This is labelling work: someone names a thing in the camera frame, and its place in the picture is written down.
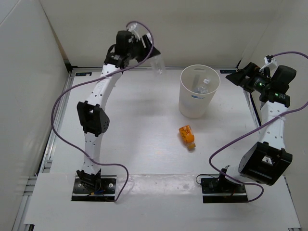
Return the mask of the white label lemon bottle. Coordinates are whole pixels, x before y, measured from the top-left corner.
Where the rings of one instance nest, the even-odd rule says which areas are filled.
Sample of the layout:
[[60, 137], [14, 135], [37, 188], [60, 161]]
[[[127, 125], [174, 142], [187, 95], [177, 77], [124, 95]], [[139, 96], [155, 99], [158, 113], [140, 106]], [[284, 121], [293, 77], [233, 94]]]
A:
[[209, 83], [210, 83], [210, 80], [207, 79], [207, 78], [205, 78], [205, 79], [203, 80], [201, 86], [202, 86], [203, 88], [208, 88], [208, 84], [209, 84]]

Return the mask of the blue label plastic bottle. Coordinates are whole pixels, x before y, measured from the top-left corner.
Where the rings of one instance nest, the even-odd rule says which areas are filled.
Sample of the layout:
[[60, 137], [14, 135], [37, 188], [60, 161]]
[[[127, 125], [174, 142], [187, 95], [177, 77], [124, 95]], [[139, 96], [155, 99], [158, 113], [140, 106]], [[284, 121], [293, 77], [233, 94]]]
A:
[[207, 85], [199, 85], [199, 86], [197, 86], [193, 89], [193, 92], [197, 93], [197, 94], [207, 94], [208, 93], [208, 87], [207, 87]]

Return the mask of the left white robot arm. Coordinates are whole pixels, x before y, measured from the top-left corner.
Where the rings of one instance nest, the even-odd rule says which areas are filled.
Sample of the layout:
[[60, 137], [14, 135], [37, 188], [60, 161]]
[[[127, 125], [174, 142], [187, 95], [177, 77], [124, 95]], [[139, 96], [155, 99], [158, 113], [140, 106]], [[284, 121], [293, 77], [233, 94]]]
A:
[[103, 134], [110, 124], [105, 106], [111, 91], [131, 60], [141, 62], [146, 57], [152, 58], [157, 55], [160, 55], [160, 51], [153, 47], [149, 33], [139, 37], [135, 32], [119, 31], [116, 43], [108, 50], [104, 61], [102, 79], [97, 82], [90, 96], [77, 104], [77, 113], [85, 137], [84, 151], [87, 154], [77, 175], [92, 193], [101, 188], [101, 168], [97, 162], [100, 159]]

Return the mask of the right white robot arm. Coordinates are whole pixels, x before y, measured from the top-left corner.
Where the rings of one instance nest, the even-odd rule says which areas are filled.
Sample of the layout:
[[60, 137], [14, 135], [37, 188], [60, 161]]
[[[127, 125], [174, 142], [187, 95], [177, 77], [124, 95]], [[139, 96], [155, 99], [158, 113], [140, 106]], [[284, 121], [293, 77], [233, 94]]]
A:
[[258, 67], [254, 63], [227, 75], [229, 81], [245, 91], [260, 93], [263, 128], [258, 142], [242, 157], [239, 165], [222, 169], [226, 175], [216, 180], [219, 191], [225, 193], [234, 184], [250, 181], [271, 186], [291, 164], [293, 156], [285, 150], [284, 116], [281, 114], [290, 106], [286, 92], [295, 77], [296, 70], [291, 67], [280, 65], [272, 75], [268, 66]]

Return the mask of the clear plastic bottle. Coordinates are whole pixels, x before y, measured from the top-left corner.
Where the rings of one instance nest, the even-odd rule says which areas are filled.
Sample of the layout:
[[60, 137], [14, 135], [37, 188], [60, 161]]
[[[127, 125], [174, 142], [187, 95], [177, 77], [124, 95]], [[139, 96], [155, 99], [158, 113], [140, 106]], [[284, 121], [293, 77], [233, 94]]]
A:
[[156, 76], [166, 74], [166, 67], [162, 55], [154, 56], [150, 59], [151, 68]]

